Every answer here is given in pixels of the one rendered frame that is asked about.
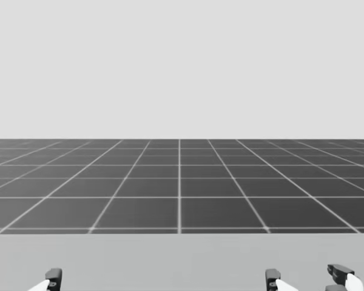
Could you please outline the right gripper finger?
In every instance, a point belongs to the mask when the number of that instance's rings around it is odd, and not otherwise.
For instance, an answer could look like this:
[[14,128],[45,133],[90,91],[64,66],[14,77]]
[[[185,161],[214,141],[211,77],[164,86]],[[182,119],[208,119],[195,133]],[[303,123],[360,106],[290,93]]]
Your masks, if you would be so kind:
[[327,271],[334,284],[325,287],[325,291],[364,291],[363,281],[355,271],[340,264],[328,264]]
[[266,291],[299,291],[294,286],[281,279],[281,273],[277,269],[265,270]]

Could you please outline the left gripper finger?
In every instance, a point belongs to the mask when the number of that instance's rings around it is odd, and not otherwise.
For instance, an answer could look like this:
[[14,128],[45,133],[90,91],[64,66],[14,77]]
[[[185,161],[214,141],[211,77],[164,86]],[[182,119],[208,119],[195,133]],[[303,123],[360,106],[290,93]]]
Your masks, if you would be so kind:
[[61,291],[63,271],[52,268],[45,273],[45,278],[27,291]]

